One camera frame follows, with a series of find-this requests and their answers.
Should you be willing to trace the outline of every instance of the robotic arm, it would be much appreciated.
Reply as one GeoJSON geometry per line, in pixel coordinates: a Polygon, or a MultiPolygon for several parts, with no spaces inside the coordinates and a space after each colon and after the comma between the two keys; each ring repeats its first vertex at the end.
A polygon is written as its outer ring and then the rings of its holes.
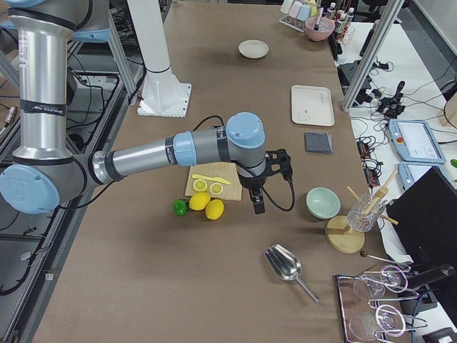
{"type": "Polygon", "coordinates": [[[265,151],[261,120],[252,113],[226,126],[184,132],[119,151],[73,155],[66,137],[66,45],[77,30],[103,36],[109,30],[108,0],[6,0],[19,30],[21,146],[14,165],[0,175],[0,192],[28,214],[50,211],[88,189],[163,166],[234,161],[255,212],[263,213],[266,177],[291,182],[290,157],[265,151]]]}

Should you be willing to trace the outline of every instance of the gray coaster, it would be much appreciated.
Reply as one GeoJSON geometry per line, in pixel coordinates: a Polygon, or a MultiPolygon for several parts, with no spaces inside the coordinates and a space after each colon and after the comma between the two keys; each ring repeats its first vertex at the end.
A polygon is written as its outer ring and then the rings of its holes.
{"type": "Polygon", "coordinates": [[[317,154],[331,154],[333,152],[331,135],[328,132],[306,132],[305,150],[317,154]]]}

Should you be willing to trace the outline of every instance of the black monitor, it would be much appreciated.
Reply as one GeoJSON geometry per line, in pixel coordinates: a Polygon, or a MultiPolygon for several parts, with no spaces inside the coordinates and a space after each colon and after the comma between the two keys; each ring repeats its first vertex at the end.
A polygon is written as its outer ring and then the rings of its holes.
{"type": "MultiPolygon", "coordinates": [[[[457,191],[438,168],[432,167],[399,199],[387,207],[413,270],[442,264],[457,268],[457,191]]],[[[430,284],[437,300],[457,325],[457,275],[430,284]]]]}

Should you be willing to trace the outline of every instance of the metal scoop handle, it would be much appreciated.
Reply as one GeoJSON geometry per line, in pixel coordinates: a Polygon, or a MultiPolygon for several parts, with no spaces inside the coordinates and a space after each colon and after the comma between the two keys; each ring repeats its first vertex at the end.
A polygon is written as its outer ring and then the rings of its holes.
{"type": "Polygon", "coordinates": [[[303,290],[307,293],[307,295],[309,295],[310,298],[312,298],[312,300],[314,302],[318,302],[319,301],[319,298],[313,293],[313,291],[311,291],[311,289],[308,286],[306,286],[306,284],[303,282],[302,279],[297,277],[295,279],[295,281],[297,281],[297,283],[300,285],[300,287],[303,288],[303,290]]]}

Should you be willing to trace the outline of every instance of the brown paper tablecloth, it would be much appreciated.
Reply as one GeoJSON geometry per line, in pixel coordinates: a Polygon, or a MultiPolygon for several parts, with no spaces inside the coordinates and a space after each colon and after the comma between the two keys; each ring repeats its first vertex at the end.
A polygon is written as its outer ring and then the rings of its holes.
{"type": "MultiPolygon", "coordinates": [[[[144,117],[131,108],[115,149],[192,129],[211,114],[227,120],[252,111],[263,120],[266,148],[291,155],[295,209],[281,212],[266,200],[266,213],[256,216],[244,190],[218,221],[199,212],[177,217],[171,203],[184,193],[188,168],[125,178],[89,207],[34,342],[342,342],[333,276],[358,274],[374,261],[331,248],[326,221],[308,213],[305,196],[328,187],[347,214],[346,185],[359,194],[367,188],[327,42],[313,43],[279,17],[278,6],[173,4],[165,30],[175,75],[193,85],[188,114],[144,117]],[[238,45],[247,39],[265,41],[268,55],[243,58],[238,45]],[[294,84],[331,90],[333,127],[291,121],[294,84]],[[306,153],[304,132],[323,130],[334,153],[306,153]],[[263,252],[275,243],[301,260],[318,304],[273,274],[263,252]]],[[[281,176],[266,188],[290,204],[281,176]]],[[[367,234],[365,249],[382,254],[378,231],[367,234]]]]}

